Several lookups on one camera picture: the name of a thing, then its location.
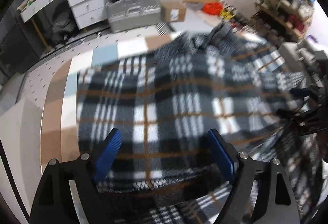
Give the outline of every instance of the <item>white floor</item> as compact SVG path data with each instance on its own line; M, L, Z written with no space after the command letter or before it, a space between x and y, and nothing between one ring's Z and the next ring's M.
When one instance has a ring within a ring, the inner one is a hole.
M50 81L55 72L72 57L83 52L106 46L111 43L129 40L138 37L159 35L155 26L147 28L138 28L116 34L108 34L99 38L82 43L66 52L60 54L42 64L27 75L24 86L22 86L21 98L25 97L31 100L37 107L43 109Z

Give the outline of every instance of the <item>patterned cloth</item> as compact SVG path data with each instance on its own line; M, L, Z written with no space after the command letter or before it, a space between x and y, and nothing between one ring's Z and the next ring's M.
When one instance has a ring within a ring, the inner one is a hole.
M122 134L111 171L97 186L111 216L118 223L136 218L212 223L230 187L208 150L205 136L211 128L255 159L278 157L300 204L308 203L302 209L307 213L316 197L311 183L321 182L317 147L294 133L280 138L283 123L275 116L279 108L301 106L288 90L304 84L303 78L288 73L275 47L254 47L225 24L211 34L186 33L152 53L81 72L81 152L92 151L112 128Z

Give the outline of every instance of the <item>white paper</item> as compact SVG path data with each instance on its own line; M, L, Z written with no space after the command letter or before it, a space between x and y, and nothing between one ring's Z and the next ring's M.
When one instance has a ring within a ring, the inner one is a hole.
M179 12L180 12L179 9L173 9L173 10L171 10L171 21L178 20L178 18L179 18Z

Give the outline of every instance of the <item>bolt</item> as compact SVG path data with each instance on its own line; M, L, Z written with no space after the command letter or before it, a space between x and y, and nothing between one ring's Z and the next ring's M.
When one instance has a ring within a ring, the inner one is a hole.
M52 159L49 161L49 165L51 165L51 166L53 166L56 163L57 163L57 159Z
M272 163L274 163L275 165L279 165L279 164L280 164L280 160L277 159L277 158L274 158L274 159L272 160Z
M84 154L81 155L82 160L88 160L89 157L90 157L90 155L88 153L84 153Z
M247 158L248 158L248 153L246 153L246 152L241 152L241 153L239 154L239 156L240 156L242 159L247 159Z

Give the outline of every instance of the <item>checkered fabric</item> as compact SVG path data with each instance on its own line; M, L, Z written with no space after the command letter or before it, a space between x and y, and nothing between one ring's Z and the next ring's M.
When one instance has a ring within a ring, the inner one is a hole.
M283 123L275 116L279 108L300 106L288 90L299 86L303 75L288 73L275 47L249 48L231 33L221 40L218 34L183 34L152 53L79 73L81 152L92 151L113 128L122 134L113 166L97 186L114 197L107 203L115 204L117 223L136 218L142 223L213 223L230 186L208 151L205 137L211 128L255 159L278 157L299 204L308 203L303 213L313 205L312 184L321 182L315 141L303 142L295 133L281 136ZM220 49L222 43L230 57ZM141 202L148 207L142 214L140 205L131 202L136 191L152 197L152 203Z

